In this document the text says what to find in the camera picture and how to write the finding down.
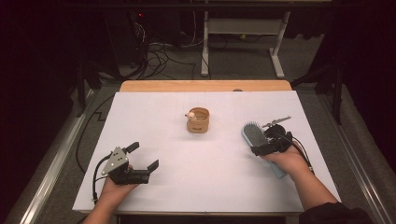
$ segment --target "white paper sheet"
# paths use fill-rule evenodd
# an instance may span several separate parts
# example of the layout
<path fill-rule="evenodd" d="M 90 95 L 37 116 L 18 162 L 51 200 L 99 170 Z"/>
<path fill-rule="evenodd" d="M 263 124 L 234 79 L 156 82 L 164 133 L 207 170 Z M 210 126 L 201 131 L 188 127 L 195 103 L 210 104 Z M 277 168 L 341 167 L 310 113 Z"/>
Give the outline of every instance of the white paper sheet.
<path fill-rule="evenodd" d="M 198 106 L 210 112 L 207 133 L 187 131 L 184 115 Z M 281 125 L 303 143 L 316 176 L 339 200 L 295 91 L 119 92 L 73 210 L 93 209 L 92 175 L 99 160 L 117 146 L 139 142 L 128 155 L 134 168 L 146 169 L 156 160 L 160 167 L 128 196 L 120 212 L 302 212 L 290 178 L 277 179 L 241 135 L 248 121 L 266 124 L 286 116 L 291 119 Z M 98 181 L 98 193 L 102 186 Z"/>

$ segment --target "human hand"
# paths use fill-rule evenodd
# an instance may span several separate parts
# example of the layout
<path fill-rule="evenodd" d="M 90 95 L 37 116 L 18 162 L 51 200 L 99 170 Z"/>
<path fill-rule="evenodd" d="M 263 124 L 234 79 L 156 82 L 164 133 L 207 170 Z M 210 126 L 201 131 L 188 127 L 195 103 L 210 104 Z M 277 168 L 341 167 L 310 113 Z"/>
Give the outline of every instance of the human hand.
<path fill-rule="evenodd" d="M 116 185 L 110 177 L 107 177 L 99 200 L 84 220 L 84 224 L 110 223 L 111 215 L 116 211 L 125 197 L 137 186 L 139 185 Z"/>
<path fill-rule="evenodd" d="M 291 178 L 299 173 L 310 172 L 304 158 L 294 146 L 290 146 L 282 153 L 271 153 L 260 157 L 264 160 L 275 162 Z"/>
<path fill-rule="evenodd" d="M 138 184 L 132 185 L 116 185 L 110 177 L 107 177 L 105 184 L 102 188 L 102 193 L 100 194 L 99 201 L 117 208 L 125 197 L 135 189 Z"/>

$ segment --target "table leg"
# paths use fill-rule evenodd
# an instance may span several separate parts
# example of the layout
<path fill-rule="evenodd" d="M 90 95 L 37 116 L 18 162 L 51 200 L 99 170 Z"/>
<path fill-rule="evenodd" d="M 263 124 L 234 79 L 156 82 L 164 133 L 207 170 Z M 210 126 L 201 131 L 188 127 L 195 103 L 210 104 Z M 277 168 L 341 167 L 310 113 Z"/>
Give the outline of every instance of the table leg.
<path fill-rule="evenodd" d="M 280 44 L 282 43 L 283 35 L 285 34 L 286 27 L 288 26 L 290 12 L 285 12 L 283 16 L 283 21 L 279 26 L 279 31 L 277 33 L 276 46 L 274 48 L 270 48 L 270 55 L 273 61 L 273 65 L 276 71 L 276 76 L 278 78 L 285 78 L 285 74 L 283 73 L 282 66 L 280 65 L 279 58 L 277 57 L 277 53 L 279 52 Z"/>
<path fill-rule="evenodd" d="M 205 12 L 205 21 L 204 21 L 204 48 L 202 51 L 202 60 L 201 60 L 201 76 L 207 77 L 209 75 L 209 49 L 207 47 L 207 41 L 209 37 L 208 31 L 208 20 L 209 20 L 209 13 Z"/>

